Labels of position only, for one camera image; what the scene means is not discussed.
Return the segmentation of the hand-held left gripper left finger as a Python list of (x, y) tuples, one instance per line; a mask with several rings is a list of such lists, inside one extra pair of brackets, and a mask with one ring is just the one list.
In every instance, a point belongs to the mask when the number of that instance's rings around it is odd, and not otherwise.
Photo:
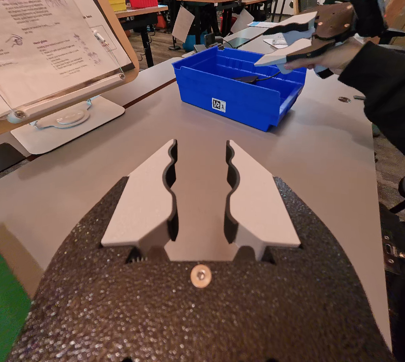
[(126, 180), (108, 227), (103, 247), (164, 247), (178, 236), (178, 210), (172, 186), (176, 181), (178, 143), (169, 140)]

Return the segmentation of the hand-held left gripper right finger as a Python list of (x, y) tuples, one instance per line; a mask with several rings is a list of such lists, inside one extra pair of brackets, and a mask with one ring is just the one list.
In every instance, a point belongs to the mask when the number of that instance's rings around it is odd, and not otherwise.
[(270, 171), (233, 140), (226, 142), (224, 235), (228, 244), (250, 247), (256, 260), (267, 248), (299, 248), (301, 241)]

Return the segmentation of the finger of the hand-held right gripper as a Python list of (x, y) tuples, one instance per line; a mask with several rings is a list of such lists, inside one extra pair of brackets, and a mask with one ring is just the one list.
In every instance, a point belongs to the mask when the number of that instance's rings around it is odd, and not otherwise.
[(264, 31), (263, 35), (287, 35), (291, 33), (292, 36), (311, 36), (316, 32), (315, 20), (317, 17), (317, 11), (294, 15), (277, 24), (270, 24), (267, 30)]
[(310, 39), (299, 39), (283, 49), (277, 49), (276, 51), (263, 55), (258, 61), (254, 63), (254, 66), (271, 66), (271, 65), (283, 65), (287, 62), (287, 55), (295, 53), (307, 47), (311, 47), (312, 42)]

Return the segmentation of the large blue plastic bin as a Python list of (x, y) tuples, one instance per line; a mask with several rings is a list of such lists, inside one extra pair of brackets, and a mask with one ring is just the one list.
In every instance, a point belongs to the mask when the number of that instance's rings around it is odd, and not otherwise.
[[(198, 108), (267, 132), (292, 108), (306, 69), (282, 74), (277, 66), (254, 66), (262, 54), (211, 47), (173, 63), (181, 100)], [(258, 76), (254, 85), (233, 78)]]

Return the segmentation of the person's right forearm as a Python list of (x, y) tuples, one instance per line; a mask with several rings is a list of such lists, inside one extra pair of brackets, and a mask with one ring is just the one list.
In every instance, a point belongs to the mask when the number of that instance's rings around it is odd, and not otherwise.
[(338, 80), (365, 96), (364, 113), (405, 154), (405, 55), (367, 42)]

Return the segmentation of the person's right hand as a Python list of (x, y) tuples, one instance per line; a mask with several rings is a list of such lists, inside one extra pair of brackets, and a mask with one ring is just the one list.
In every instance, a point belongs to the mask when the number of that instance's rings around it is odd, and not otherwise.
[(286, 70), (305, 67), (315, 69), (317, 66), (328, 68), (332, 73), (340, 75), (354, 57), (361, 51), (364, 44), (356, 39), (349, 39), (344, 44), (335, 46), (320, 56), (302, 58), (284, 64)]

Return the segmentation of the white document stand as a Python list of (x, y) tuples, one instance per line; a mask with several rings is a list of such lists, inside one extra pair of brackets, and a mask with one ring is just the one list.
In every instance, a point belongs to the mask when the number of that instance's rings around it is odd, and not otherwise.
[(284, 37), (284, 35), (281, 34), (281, 33), (278, 33), (278, 34), (275, 34), (275, 35), (270, 35), (270, 37), (265, 38), (263, 41), (266, 44), (268, 44), (268, 45), (270, 45), (273, 48), (276, 48), (278, 50), (284, 49), (284, 48), (289, 46), (286, 39), (285, 39), (285, 37)]

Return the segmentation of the dark laptop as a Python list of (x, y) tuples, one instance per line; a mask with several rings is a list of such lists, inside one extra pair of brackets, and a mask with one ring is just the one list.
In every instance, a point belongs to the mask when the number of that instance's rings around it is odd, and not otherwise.
[(243, 37), (235, 37), (229, 41), (223, 39), (222, 44), (227, 48), (232, 49), (239, 49), (241, 46), (250, 42), (251, 39), (243, 38)]

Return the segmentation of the hanging white paper sheet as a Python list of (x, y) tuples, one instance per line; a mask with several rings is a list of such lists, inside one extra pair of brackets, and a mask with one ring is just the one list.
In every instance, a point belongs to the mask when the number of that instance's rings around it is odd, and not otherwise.
[(249, 27), (249, 24), (254, 21), (254, 17), (243, 8), (240, 14), (237, 16), (235, 23), (232, 25), (230, 32), (235, 34)]
[(176, 20), (172, 30), (172, 36), (184, 43), (187, 39), (194, 19), (195, 15), (193, 15), (184, 6), (181, 6), (176, 16)]

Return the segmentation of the black device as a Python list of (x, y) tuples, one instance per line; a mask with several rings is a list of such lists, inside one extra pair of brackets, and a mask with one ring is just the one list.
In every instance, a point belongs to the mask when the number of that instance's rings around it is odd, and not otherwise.
[(223, 50), (224, 40), (221, 36), (216, 36), (214, 33), (210, 33), (204, 36), (204, 45), (207, 49), (218, 47), (220, 50)]

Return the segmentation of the wooden document stand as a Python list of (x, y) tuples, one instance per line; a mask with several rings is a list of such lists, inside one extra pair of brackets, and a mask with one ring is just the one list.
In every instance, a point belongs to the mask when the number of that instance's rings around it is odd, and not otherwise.
[(101, 95), (133, 81), (139, 73), (138, 59), (109, 1), (74, 2), (119, 69), (1, 116), (1, 135), (11, 132), (30, 154), (52, 151), (123, 115), (122, 106)]

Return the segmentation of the green plastic bin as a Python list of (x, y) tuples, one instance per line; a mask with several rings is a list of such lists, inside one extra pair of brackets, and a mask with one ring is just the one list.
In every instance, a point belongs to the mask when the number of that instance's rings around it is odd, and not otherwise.
[(0, 360), (6, 361), (20, 334), (31, 306), (31, 299), (0, 257)]

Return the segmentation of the printed instruction sheet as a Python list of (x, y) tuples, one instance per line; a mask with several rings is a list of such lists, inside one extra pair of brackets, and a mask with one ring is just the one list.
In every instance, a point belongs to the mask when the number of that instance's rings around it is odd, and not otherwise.
[(0, 1), (1, 116), (119, 65), (74, 0)]

